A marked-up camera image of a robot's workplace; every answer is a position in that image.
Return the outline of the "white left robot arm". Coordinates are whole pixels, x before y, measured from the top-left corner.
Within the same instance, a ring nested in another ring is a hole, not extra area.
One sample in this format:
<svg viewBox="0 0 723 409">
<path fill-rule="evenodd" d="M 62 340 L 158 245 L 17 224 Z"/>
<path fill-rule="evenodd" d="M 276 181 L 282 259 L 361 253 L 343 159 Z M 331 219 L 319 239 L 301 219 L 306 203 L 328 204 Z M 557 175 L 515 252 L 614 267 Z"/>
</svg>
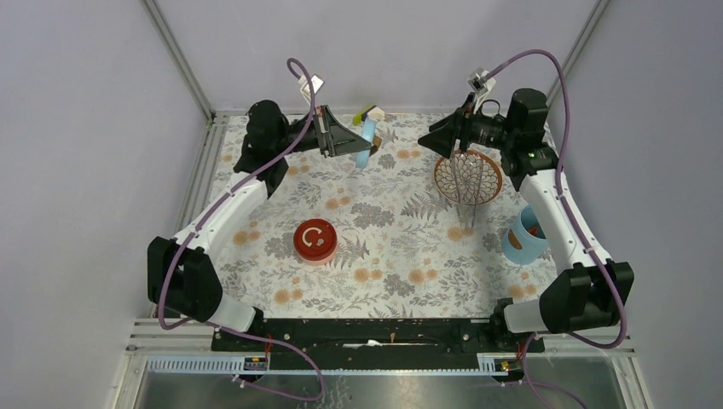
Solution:
<svg viewBox="0 0 723 409">
<path fill-rule="evenodd" d="M 264 339 L 256 309 L 226 294 L 215 263 L 236 229 L 269 199 L 283 181 L 290 153 L 317 150 L 325 158 L 355 154 L 365 164 L 379 148 L 375 135 L 381 115 L 367 116 L 360 133 L 341 124 L 328 106 L 312 105 L 301 119 L 289 121 L 271 100 L 247 112 L 242 154 L 227 186 L 185 228 L 170 239 L 157 237 L 147 248 L 147 293 L 158 306 L 165 330 L 190 320 L 232 330 L 245 350 Z"/>
</svg>

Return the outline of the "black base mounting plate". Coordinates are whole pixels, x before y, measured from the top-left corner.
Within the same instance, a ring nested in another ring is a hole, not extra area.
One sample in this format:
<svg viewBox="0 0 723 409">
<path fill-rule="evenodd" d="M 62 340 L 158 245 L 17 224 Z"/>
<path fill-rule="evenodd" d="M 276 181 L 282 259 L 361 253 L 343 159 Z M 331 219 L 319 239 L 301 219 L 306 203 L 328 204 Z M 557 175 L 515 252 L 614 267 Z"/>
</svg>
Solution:
<svg viewBox="0 0 723 409">
<path fill-rule="evenodd" d="M 273 370 L 304 370 L 313 360 L 322 370 L 465 371 L 514 364 L 526 347 L 541 353 L 542 341 L 508 331 L 488 319 L 281 319 L 256 320 L 252 339 L 226 331 L 211 342 L 214 352 L 260 353 Z"/>
</svg>

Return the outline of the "floral patterned tablecloth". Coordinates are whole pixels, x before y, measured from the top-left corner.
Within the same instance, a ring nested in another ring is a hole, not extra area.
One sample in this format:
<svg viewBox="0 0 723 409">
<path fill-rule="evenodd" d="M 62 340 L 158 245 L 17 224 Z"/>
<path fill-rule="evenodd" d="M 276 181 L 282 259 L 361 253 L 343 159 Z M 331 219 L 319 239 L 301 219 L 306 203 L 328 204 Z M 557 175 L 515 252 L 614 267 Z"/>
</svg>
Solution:
<svg viewBox="0 0 723 409">
<path fill-rule="evenodd" d="M 289 155 L 280 187 L 220 253 L 223 289 L 273 318 L 471 318 L 489 315 L 500 298 L 537 298 L 557 275 L 551 254 L 521 266 L 500 247 L 524 201 L 505 183 L 464 230 L 458 205 L 435 185 L 436 154 L 417 142 L 436 120 L 388 115 L 364 169 L 350 155 Z M 294 249 L 294 232 L 309 219 L 337 231 L 327 264 L 308 265 Z"/>
</svg>

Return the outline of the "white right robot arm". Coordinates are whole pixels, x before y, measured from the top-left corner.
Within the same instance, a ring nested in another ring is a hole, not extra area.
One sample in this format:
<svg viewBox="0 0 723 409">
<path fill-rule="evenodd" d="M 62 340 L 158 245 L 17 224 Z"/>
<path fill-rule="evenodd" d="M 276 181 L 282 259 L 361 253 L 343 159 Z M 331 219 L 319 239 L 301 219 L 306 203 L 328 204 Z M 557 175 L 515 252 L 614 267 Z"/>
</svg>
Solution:
<svg viewBox="0 0 723 409">
<path fill-rule="evenodd" d="M 496 149 L 504 174 L 528 203 L 545 234 L 557 278 L 528 302 L 507 305 L 489 328 L 494 347 L 509 351 L 523 333 L 568 334 L 595 348 L 613 349 L 627 335 L 625 302 L 634 273 L 615 262 L 584 221 L 567 183 L 563 152 L 545 142 L 547 98 L 517 89 L 504 115 L 478 112 L 473 95 L 430 125 L 418 143 L 444 158 L 471 144 Z"/>
</svg>

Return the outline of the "patterned ceramic plate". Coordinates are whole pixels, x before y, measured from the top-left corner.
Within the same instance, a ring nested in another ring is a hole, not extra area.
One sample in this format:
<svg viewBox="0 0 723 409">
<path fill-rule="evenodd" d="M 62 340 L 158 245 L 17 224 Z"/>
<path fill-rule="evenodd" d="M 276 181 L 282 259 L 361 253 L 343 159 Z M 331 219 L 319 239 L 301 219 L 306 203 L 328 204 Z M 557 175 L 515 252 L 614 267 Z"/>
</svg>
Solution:
<svg viewBox="0 0 723 409">
<path fill-rule="evenodd" d="M 433 179 L 440 194 L 457 205 L 485 205 L 500 194 L 503 186 L 500 166 L 474 150 L 440 158 Z"/>
</svg>

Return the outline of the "clear plastic tongs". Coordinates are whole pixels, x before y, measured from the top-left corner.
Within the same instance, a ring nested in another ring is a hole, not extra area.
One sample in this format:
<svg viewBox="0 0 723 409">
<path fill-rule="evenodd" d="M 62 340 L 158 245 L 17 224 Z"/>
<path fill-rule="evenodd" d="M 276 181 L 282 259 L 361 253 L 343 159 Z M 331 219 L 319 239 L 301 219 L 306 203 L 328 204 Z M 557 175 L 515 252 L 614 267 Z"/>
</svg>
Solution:
<svg viewBox="0 0 723 409">
<path fill-rule="evenodd" d="M 450 159 L 450 164 L 460 225 L 464 230 L 472 230 L 476 223 L 478 197 L 482 184 L 482 160 L 470 151 L 457 152 Z"/>
</svg>

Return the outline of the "small toy house block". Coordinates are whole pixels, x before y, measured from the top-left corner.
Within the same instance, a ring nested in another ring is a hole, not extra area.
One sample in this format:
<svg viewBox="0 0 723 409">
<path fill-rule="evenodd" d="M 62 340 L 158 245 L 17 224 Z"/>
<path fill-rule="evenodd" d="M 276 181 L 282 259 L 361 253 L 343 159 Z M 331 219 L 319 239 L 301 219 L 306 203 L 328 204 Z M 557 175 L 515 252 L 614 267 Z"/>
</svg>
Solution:
<svg viewBox="0 0 723 409">
<path fill-rule="evenodd" d="M 367 119 L 371 119 L 375 122 L 382 121 L 385 119 L 385 111 L 377 105 L 370 105 L 365 107 L 353 117 L 352 124 L 363 124 Z"/>
</svg>

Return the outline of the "red round lid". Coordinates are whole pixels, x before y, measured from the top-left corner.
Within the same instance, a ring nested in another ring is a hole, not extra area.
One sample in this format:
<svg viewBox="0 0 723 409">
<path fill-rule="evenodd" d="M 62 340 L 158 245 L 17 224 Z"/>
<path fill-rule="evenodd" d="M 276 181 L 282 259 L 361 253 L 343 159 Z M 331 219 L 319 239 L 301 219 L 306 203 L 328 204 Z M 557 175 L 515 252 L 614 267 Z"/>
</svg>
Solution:
<svg viewBox="0 0 723 409">
<path fill-rule="evenodd" d="M 302 222 L 294 232 L 293 245 L 300 254 L 321 256 L 338 251 L 338 234 L 333 225 L 323 219 Z"/>
</svg>

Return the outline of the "light blue cup container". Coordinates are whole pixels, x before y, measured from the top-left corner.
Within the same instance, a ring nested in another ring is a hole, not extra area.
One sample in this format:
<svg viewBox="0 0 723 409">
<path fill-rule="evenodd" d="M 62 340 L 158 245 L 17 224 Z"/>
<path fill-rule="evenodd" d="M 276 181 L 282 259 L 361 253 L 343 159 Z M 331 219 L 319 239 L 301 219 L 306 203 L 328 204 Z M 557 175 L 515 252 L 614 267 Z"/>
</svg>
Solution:
<svg viewBox="0 0 723 409">
<path fill-rule="evenodd" d="M 520 210 L 511 226 L 501 236 L 501 249 L 505 258 L 517 265 L 528 265 L 537 260 L 549 244 L 544 234 L 543 239 L 530 235 L 527 231 L 531 226 L 539 224 L 530 206 Z"/>
</svg>

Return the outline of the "light blue round lid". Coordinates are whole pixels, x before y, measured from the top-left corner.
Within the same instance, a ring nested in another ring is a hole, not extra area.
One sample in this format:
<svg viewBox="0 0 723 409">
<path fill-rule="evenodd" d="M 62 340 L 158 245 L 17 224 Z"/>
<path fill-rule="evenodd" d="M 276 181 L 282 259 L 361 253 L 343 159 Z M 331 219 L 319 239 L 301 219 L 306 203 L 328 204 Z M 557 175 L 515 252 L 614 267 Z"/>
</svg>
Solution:
<svg viewBox="0 0 723 409">
<path fill-rule="evenodd" d="M 364 169 L 367 167 L 372 148 L 374 147 L 373 141 L 375 137 L 376 124 L 377 121 L 370 118 L 367 118 L 363 122 L 361 138 L 366 142 L 366 145 L 356 154 L 355 164 L 357 169 Z"/>
</svg>

